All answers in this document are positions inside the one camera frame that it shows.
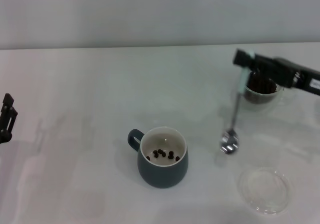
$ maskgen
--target white wall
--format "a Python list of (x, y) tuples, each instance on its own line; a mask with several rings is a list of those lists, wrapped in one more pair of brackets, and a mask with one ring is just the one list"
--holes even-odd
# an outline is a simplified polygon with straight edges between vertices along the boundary
[(320, 0), (0, 0), (0, 49), (320, 41)]

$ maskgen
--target clear plastic lid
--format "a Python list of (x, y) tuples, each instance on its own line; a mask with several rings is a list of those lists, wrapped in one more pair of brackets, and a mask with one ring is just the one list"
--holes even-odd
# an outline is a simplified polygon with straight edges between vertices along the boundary
[(264, 214), (284, 211), (292, 198), (291, 184), (283, 174), (272, 168), (243, 172), (238, 189), (246, 203)]

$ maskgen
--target mug handle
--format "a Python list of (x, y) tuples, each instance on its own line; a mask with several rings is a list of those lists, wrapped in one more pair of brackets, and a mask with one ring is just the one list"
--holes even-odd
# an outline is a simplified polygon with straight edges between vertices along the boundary
[(139, 150), (140, 147), (140, 143), (138, 143), (134, 138), (138, 139), (139, 141), (141, 141), (142, 137), (145, 134), (143, 134), (141, 131), (137, 130), (137, 129), (133, 129), (132, 131), (130, 131), (129, 135), (128, 135), (128, 143), (129, 145), (136, 151)]

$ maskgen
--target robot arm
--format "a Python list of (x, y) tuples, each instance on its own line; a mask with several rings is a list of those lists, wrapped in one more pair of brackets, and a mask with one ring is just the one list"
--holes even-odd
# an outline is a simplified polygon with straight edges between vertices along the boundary
[(257, 54), (252, 56), (243, 50), (237, 50), (233, 63), (243, 68), (248, 67), (252, 71), (259, 71), (264, 77), (285, 88), (297, 88), (320, 95), (320, 72), (286, 59), (272, 59)]

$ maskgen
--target mug rim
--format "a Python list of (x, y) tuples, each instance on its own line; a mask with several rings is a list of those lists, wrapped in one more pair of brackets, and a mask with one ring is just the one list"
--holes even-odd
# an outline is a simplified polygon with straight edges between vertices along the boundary
[[(182, 137), (182, 139), (183, 139), (183, 144), (184, 144), (184, 146), (185, 146), (185, 147), (184, 147), (184, 148), (185, 148), (185, 149), (184, 149), (185, 151), (183, 152), (183, 155), (182, 155), (182, 157), (180, 158), (180, 160), (178, 160), (178, 161), (176, 161), (175, 163), (172, 163), (172, 164), (170, 164), (170, 165), (158, 165), (158, 164), (155, 164), (155, 163), (149, 161), (149, 160), (146, 158), (144, 152), (142, 151), (142, 145), (143, 145), (143, 143), (144, 143), (144, 137), (147, 136), (148, 134), (150, 134), (151, 132), (153, 132), (153, 131), (155, 131), (155, 130), (159, 130), (159, 129), (169, 129), (169, 130), (173, 130), (173, 131), (176, 132), (178, 135), (180, 135), (180, 137)], [(171, 127), (160, 126), (160, 127), (156, 127), (156, 128), (153, 128), (153, 129), (149, 130), (149, 131), (142, 137), (142, 139), (141, 139), (141, 141), (140, 141), (140, 152), (141, 152), (142, 156), (145, 158), (145, 160), (148, 161), (149, 163), (151, 163), (152, 165), (155, 165), (155, 166), (158, 166), (158, 167), (170, 167), (170, 166), (173, 166), (173, 165), (178, 164), (178, 163), (185, 157), (186, 151), (187, 151), (187, 148), (188, 148), (186, 144), (187, 144), (186, 139), (184, 138), (184, 136), (183, 136), (179, 131), (177, 131), (176, 129), (171, 128)]]

